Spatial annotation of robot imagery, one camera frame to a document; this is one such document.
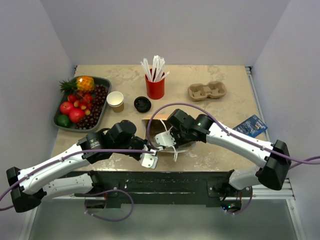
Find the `brown paper takeout bag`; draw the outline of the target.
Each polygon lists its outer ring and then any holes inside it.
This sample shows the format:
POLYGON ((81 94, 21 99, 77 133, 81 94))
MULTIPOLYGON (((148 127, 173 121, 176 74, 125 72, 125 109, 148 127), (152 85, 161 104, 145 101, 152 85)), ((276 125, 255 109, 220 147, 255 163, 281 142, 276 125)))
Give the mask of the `brown paper takeout bag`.
MULTIPOLYGON (((151 124, 149 127, 149 136, 150 136, 151 143, 154 146, 155 146, 154 137, 157 134, 162 133, 162 132, 166 132, 166 131, 170 132, 172 130, 172 126, 167 120, 168 117, 169 117, 168 115, 157 114, 151 121, 151 124)), ((172 146, 172 147, 168 147, 165 149, 162 149, 161 147, 159 147, 158 149, 160 149, 164 153, 173 154, 173 160, 176 162, 179 153, 185 153, 185 152, 193 149, 195 146, 196 146, 195 142, 189 142, 189 143, 181 145, 179 147, 172 146)))

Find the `brown pulp cup carrier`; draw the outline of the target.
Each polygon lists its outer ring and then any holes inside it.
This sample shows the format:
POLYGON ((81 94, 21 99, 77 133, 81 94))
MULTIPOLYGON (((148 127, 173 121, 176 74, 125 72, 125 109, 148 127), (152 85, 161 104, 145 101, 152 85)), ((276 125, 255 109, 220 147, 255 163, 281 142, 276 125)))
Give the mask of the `brown pulp cup carrier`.
POLYGON ((211 81, 208 84, 191 84, 187 92, 192 101, 198 102, 206 99, 220 99, 226 95, 227 89, 222 82, 211 81))

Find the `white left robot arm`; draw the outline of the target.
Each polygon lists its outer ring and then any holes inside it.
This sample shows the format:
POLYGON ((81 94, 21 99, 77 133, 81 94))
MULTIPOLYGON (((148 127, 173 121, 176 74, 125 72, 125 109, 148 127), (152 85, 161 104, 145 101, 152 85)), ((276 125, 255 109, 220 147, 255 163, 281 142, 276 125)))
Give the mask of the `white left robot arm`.
POLYGON ((69 149, 36 166, 9 168, 6 176, 12 208, 17 213, 27 212, 39 206, 46 197, 61 196, 69 190, 99 196, 104 184, 90 175, 79 180, 62 179, 62 176, 109 159, 113 153, 130 156, 143 167, 154 169, 158 161, 157 152, 151 149, 147 140, 135 135, 136 130, 132 122, 123 120, 111 128, 87 134, 69 149))

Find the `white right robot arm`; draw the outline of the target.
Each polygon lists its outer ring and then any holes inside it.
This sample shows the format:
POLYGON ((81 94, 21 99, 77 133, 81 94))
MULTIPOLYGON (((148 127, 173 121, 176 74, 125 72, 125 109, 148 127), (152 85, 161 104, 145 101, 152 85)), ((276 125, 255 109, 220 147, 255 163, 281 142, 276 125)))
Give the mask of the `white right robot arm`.
POLYGON ((291 166, 286 143, 258 140, 237 132, 205 114, 193 118, 176 109, 167 119, 172 126, 170 134, 177 144, 203 142, 230 150, 254 163, 248 169, 231 170, 224 183, 223 192, 230 197, 240 190, 263 185, 271 190, 282 189, 291 166))

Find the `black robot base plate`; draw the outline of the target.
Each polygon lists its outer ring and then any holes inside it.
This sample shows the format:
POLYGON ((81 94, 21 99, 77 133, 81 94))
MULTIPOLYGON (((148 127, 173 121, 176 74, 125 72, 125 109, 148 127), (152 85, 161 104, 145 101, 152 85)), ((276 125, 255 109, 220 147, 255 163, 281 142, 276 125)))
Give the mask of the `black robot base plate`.
POLYGON ((227 172, 156 172, 156 171, 88 171, 93 181, 92 194, 106 199, 107 208, 135 205, 205 205, 231 204, 251 192, 243 189, 226 192, 222 188, 227 172), (110 190, 106 196, 100 195, 110 190))

